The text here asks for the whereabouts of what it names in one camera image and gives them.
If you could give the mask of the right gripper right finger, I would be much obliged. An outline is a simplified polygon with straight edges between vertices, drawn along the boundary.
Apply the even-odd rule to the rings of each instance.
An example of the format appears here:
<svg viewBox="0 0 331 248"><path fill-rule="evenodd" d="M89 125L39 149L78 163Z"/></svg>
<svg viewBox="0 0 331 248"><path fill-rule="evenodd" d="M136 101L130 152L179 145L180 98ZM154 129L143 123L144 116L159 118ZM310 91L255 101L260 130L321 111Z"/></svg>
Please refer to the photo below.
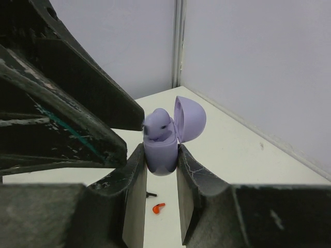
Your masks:
<svg viewBox="0 0 331 248"><path fill-rule="evenodd" d="M330 247L330 186L230 184L178 147L186 247Z"/></svg>

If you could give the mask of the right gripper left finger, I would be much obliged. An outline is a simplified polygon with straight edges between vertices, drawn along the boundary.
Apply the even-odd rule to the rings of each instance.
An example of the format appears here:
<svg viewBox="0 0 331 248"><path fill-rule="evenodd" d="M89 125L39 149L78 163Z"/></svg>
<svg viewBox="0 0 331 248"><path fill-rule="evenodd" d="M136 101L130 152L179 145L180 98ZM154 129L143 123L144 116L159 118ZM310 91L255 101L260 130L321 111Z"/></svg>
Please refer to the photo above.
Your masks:
<svg viewBox="0 0 331 248"><path fill-rule="evenodd" d="M1 185L1 247L142 247L144 147L95 183Z"/></svg>

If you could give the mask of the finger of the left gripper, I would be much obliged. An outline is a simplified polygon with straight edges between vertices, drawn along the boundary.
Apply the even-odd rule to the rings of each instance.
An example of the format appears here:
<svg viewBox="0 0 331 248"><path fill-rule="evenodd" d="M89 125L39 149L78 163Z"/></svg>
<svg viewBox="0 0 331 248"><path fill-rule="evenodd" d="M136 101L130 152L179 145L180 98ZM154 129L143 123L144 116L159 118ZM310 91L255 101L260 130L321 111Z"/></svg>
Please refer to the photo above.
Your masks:
<svg viewBox="0 0 331 248"><path fill-rule="evenodd" d="M13 51L1 47L1 175L120 168L122 138Z"/></svg>
<svg viewBox="0 0 331 248"><path fill-rule="evenodd" d="M140 131L143 109L75 40L49 1L29 1L37 16L36 47L41 70L110 128Z"/></svg>

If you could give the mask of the purple round case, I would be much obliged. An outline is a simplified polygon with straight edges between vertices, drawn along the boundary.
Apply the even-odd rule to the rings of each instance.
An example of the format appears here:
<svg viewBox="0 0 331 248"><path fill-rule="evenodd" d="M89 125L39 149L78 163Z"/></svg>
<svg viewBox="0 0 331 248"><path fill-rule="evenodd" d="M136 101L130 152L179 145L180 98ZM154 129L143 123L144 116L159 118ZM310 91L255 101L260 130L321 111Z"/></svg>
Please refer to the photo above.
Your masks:
<svg viewBox="0 0 331 248"><path fill-rule="evenodd" d="M146 164L156 176L167 176L177 167L178 145L199 137L206 126L206 112L197 102L177 96L174 104L174 117L169 130L171 135L161 142L144 138Z"/></svg>

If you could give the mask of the red earbud right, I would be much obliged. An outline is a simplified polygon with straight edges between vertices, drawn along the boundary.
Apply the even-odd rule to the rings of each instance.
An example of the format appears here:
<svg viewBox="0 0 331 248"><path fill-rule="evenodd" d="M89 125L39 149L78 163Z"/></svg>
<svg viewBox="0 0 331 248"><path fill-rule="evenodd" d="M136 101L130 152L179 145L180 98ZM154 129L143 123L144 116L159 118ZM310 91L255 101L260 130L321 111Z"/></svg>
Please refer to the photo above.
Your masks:
<svg viewBox="0 0 331 248"><path fill-rule="evenodd" d="M152 211L154 214L159 214L161 209L165 206L166 204L165 203L159 203L159 204L156 204L155 206L153 206L152 208Z"/></svg>

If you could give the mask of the left aluminium frame post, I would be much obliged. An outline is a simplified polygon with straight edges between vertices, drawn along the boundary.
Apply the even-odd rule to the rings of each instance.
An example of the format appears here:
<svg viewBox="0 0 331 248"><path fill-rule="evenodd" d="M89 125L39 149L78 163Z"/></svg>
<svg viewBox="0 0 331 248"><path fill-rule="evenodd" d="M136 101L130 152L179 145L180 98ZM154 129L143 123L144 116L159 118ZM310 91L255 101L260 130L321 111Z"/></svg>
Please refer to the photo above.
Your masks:
<svg viewBox="0 0 331 248"><path fill-rule="evenodd" d="M183 46L185 19L187 10L186 0L175 0L174 22L173 22L173 50L172 50L172 88L179 87L181 84L181 72L183 63Z"/></svg>

